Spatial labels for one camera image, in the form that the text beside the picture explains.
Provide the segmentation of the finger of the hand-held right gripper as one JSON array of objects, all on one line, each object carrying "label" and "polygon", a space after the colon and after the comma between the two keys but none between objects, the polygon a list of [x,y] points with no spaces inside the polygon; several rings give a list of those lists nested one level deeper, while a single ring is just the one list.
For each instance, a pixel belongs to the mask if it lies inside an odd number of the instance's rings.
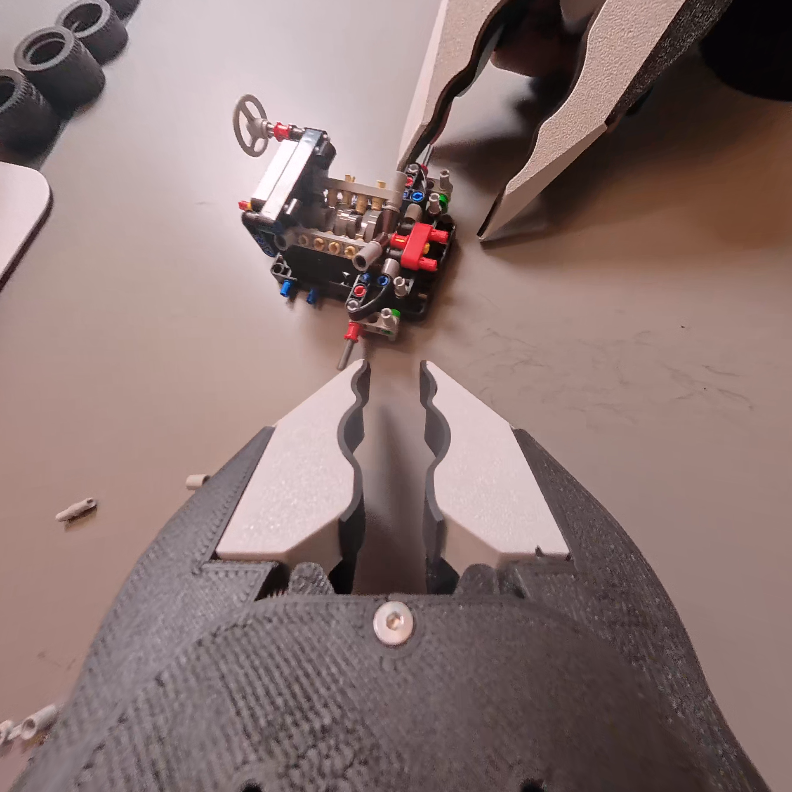
[{"label": "finger of the hand-held right gripper", "polygon": [[510,1],[443,1],[401,136],[397,167],[414,163],[442,133],[450,106],[481,73],[510,15]]},{"label": "finger of the hand-held right gripper", "polygon": [[478,232],[497,237],[607,129],[607,118],[683,5],[607,1],[590,23],[569,95],[539,126],[528,161],[504,187]]}]

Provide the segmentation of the lego car chassis assembly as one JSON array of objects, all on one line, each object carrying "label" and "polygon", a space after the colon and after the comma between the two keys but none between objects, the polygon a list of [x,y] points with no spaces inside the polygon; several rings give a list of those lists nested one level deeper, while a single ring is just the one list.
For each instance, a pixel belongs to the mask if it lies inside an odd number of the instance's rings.
[{"label": "lego car chassis assembly", "polygon": [[[268,144],[276,153],[252,196],[239,202],[252,240],[272,258],[270,272],[284,299],[298,293],[315,305],[322,299],[343,304],[361,334],[395,340],[403,322],[421,322],[429,312],[456,225],[450,196],[435,188],[428,151],[398,169],[392,183],[375,186],[347,175],[331,178],[336,149],[328,132],[268,119],[253,95],[233,110],[233,132],[248,156]],[[413,279],[398,299],[396,276]]]}]

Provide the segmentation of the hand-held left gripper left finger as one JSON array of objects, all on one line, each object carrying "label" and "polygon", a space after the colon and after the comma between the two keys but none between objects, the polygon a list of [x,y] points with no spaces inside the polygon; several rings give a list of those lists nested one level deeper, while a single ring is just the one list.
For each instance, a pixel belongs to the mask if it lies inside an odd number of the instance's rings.
[{"label": "hand-held left gripper left finger", "polygon": [[278,421],[219,544],[224,561],[319,565],[350,593],[363,544],[363,407],[371,368],[355,361]]}]

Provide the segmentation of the person's right hand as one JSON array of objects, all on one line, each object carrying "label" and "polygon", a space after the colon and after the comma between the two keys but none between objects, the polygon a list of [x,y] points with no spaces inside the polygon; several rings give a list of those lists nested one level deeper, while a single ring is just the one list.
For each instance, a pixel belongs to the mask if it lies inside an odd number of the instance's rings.
[{"label": "person's right hand", "polygon": [[529,78],[571,77],[586,23],[565,22],[560,2],[527,2],[521,16],[503,27],[490,63]]}]

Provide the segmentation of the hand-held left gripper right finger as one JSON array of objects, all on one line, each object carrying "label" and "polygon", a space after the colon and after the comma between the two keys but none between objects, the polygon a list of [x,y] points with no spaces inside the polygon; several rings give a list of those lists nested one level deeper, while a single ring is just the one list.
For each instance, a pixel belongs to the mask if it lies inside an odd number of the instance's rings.
[{"label": "hand-held left gripper right finger", "polygon": [[472,566],[565,563],[570,548],[509,421],[422,361],[423,537],[429,593],[451,593]]}]

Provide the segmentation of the person's right forearm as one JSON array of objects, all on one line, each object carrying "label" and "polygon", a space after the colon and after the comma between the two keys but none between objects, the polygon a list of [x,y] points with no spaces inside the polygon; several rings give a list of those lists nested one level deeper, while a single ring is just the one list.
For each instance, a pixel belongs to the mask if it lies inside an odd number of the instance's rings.
[{"label": "person's right forearm", "polygon": [[750,96],[791,101],[791,2],[733,1],[702,39],[703,62]]}]

